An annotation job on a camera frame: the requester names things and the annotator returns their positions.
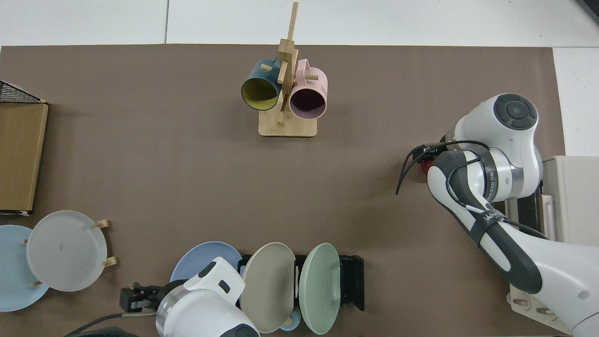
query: light blue plate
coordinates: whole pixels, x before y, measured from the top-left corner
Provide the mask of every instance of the light blue plate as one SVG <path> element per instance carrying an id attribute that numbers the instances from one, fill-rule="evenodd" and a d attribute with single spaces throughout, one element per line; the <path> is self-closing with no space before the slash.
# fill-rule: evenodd
<path id="1" fill-rule="evenodd" d="M 241 254 L 237 249 L 225 242 L 209 241 L 201 243 L 185 253 L 175 266 L 171 282 L 194 277 L 219 256 L 237 270 L 237 263 L 241 260 Z"/>
<path id="2" fill-rule="evenodd" d="M 45 284 L 31 287 L 37 279 L 27 264 L 27 244 L 31 229 L 17 225 L 0 226 L 0 312 L 32 305 L 48 290 Z"/>

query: white plate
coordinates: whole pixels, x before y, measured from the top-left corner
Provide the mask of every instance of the white plate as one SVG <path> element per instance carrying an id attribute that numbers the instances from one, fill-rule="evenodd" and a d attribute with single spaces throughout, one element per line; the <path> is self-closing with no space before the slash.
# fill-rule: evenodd
<path id="1" fill-rule="evenodd" d="M 294 265 L 295 255 L 279 242 L 263 246 L 247 262 L 241 310 L 259 332 L 277 330 L 294 310 Z"/>
<path id="2" fill-rule="evenodd" d="M 106 240 L 94 221 L 59 210 L 40 220 L 27 244 L 27 262 L 43 284 L 77 291 L 94 283 L 106 261 Z"/>

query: wire mesh basket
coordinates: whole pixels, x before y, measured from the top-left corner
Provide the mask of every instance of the wire mesh basket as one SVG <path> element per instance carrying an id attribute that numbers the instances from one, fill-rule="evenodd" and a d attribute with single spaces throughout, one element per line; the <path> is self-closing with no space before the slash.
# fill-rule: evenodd
<path id="1" fill-rule="evenodd" d="M 0 103 L 47 104 L 46 101 L 4 81 L 0 81 Z"/>

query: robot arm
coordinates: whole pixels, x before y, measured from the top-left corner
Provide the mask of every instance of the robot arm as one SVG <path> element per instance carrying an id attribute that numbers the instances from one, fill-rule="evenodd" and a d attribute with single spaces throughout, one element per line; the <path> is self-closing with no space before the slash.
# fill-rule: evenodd
<path id="1" fill-rule="evenodd" d="M 453 145 L 433 162 L 428 186 L 509 283 L 547 305 L 574 336 L 595 336 L 599 248 L 528 235 L 490 204 L 530 195 L 539 184 L 540 160 L 533 144 L 537 120 L 533 104 L 518 95 L 481 103 L 447 140 L 474 140 L 489 149 Z"/>

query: wooden mug holder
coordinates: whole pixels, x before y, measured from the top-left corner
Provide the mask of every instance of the wooden mug holder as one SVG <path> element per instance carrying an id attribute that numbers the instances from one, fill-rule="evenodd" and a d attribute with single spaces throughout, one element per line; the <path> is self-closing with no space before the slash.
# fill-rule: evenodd
<path id="1" fill-rule="evenodd" d="M 281 84 L 279 99 L 272 109 L 260 111 L 258 115 L 258 133 L 264 137 L 316 136 L 316 120 L 301 119 L 295 116 L 289 108 L 289 96 L 294 86 L 295 66 L 298 58 L 298 50 L 295 48 L 293 40 L 297 10 L 298 3 L 294 2 L 287 38 L 282 38 L 279 43 L 279 62 L 281 67 L 277 81 Z"/>

